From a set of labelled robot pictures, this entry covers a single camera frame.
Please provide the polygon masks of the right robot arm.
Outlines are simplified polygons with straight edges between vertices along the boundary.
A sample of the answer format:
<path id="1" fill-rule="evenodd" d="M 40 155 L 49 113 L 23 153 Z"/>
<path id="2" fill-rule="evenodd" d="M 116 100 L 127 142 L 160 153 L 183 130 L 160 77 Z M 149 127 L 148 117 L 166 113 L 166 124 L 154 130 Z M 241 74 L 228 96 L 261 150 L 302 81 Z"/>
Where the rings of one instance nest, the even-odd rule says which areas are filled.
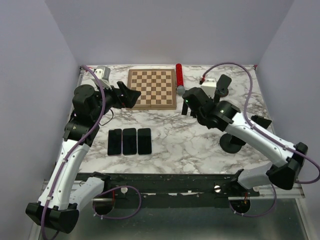
<path id="1" fill-rule="evenodd" d="M 230 183 L 230 191 L 241 196 L 253 187 L 273 184 L 291 190 L 304 165 L 308 146 L 302 142 L 280 139 L 252 120 L 232 103 L 222 100 L 215 103 L 200 87 L 187 90 L 182 96 L 186 105 L 195 113 L 197 121 L 208 129 L 229 134 L 263 154 L 270 163 L 237 172 Z"/>

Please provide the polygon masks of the teal-backed phone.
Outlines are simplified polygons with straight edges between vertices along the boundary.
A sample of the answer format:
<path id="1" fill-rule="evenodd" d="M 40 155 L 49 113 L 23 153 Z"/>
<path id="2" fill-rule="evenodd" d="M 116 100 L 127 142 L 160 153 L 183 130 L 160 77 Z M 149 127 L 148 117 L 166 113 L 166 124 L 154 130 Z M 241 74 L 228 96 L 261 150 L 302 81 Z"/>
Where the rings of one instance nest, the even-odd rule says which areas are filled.
<path id="1" fill-rule="evenodd" d="M 150 155 L 152 153 L 150 128 L 140 128 L 137 130 L 137 152 L 139 155 Z"/>

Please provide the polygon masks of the purple-cased black phone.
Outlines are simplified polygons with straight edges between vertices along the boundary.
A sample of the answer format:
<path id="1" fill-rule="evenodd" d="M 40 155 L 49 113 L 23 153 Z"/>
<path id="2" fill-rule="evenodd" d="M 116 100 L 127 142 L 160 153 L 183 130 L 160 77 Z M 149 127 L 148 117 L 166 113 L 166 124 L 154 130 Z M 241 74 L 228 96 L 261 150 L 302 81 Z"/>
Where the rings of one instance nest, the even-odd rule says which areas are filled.
<path id="1" fill-rule="evenodd" d="M 107 155 L 119 156 L 122 154 L 122 129 L 110 129 L 108 131 Z"/>

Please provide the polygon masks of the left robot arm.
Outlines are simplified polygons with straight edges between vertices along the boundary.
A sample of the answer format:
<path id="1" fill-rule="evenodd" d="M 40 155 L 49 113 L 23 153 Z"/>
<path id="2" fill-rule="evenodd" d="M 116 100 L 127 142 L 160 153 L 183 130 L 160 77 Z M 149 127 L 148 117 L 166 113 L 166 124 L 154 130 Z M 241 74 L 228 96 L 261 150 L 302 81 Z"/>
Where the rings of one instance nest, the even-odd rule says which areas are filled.
<path id="1" fill-rule="evenodd" d="M 111 177 L 94 172 L 76 191 L 72 191 L 80 165 L 100 129 L 99 123 L 111 108 L 133 108 L 141 95 L 123 82 L 118 87 L 101 87 L 96 91 L 89 84 L 74 90 L 73 112 L 64 128 L 60 154 L 51 178 L 37 200 L 27 205 L 25 213 L 41 227 L 69 234 L 76 226 L 80 211 L 94 197 L 113 195 Z"/>

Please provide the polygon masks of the black round phone stand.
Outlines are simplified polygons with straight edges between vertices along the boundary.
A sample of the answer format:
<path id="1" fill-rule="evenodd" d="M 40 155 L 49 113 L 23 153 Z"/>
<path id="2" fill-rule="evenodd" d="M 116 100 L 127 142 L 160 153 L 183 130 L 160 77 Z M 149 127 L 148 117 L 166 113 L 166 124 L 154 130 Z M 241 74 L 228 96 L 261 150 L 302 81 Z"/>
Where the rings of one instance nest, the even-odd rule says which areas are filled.
<path id="1" fill-rule="evenodd" d="M 235 137 L 231 134 L 224 134 L 219 140 L 220 147 L 229 154 L 238 153 L 242 147 L 246 144 L 243 140 L 238 137 Z"/>

